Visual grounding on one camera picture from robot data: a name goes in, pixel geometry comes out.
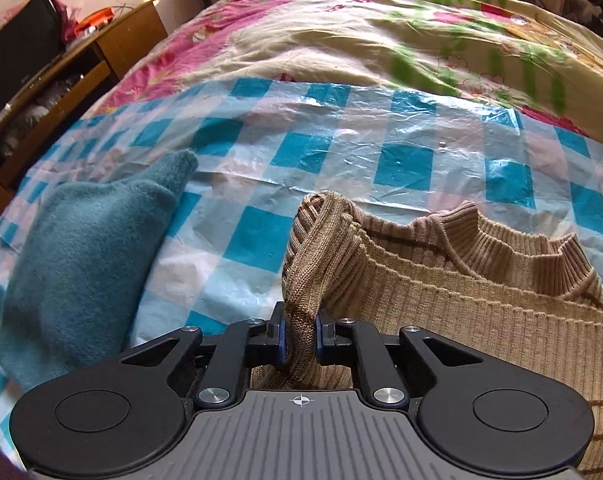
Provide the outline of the black monitor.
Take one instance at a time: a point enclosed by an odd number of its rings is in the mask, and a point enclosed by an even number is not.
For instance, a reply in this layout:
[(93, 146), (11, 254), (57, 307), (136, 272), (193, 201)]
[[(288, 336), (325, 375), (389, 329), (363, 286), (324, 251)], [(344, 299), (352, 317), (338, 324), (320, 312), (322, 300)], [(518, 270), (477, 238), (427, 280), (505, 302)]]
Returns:
[(0, 112), (64, 51), (62, 18), (53, 0), (28, 0), (0, 29)]

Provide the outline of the teal fleece garment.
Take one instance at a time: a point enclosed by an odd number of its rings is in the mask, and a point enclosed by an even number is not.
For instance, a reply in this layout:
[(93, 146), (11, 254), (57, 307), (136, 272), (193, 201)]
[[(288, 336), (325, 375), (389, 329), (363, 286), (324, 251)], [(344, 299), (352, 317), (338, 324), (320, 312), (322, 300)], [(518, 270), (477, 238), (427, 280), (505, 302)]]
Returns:
[(197, 166), (192, 151), (172, 152), (125, 179), (64, 183), (42, 203), (0, 323), (0, 366), (22, 390), (123, 350)]

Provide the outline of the floral bed quilt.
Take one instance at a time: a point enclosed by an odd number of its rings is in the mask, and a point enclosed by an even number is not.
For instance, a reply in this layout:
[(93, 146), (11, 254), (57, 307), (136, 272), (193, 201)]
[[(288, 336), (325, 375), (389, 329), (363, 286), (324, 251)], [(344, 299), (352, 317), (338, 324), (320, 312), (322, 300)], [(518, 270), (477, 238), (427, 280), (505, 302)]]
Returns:
[(603, 39), (519, 0), (219, 0), (92, 113), (242, 77), (456, 96), (603, 143)]

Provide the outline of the wooden bedside desk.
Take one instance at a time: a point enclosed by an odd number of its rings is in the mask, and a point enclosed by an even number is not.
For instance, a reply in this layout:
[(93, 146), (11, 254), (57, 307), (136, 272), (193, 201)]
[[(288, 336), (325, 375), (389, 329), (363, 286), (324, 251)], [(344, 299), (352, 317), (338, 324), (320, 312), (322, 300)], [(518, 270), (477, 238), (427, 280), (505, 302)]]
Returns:
[(0, 214), (44, 151), (167, 38), (149, 0), (114, 18), (27, 81), (0, 112)]

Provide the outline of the beige striped ribbed sweater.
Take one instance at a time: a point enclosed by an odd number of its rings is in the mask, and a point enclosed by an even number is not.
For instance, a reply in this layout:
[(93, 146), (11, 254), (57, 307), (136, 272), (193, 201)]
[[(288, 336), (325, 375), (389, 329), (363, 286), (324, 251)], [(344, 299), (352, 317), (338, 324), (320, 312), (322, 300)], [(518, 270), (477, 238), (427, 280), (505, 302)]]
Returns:
[(571, 386), (593, 409), (580, 470), (603, 479), (603, 282), (574, 235), (528, 235), (471, 202), (399, 224), (332, 191), (303, 198), (282, 269), (288, 355), (257, 388), (347, 388), (315, 360), (315, 317), (417, 325)]

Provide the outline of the blue white checkered plastic sheet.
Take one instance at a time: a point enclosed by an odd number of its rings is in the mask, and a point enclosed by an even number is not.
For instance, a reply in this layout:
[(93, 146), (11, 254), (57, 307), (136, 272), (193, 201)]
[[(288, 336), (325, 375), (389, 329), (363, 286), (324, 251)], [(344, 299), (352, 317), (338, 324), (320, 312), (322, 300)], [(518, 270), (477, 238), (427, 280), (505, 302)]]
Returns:
[[(466, 200), (530, 233), (574, 233), (603, 280), (603, 144), (500, 106), (347, 84), (213, 80), (90, 112), (48, 149), (0, 217), (0, 316), (41, 202), (72, 181), (131, 176), (190, 148), (181, 196), (130, 332), (221, 332), (267, 316), (298, 205), (332, 190), (396, 222)], [(17, 386), (0, 368), (0, 448), (13, 453)]]

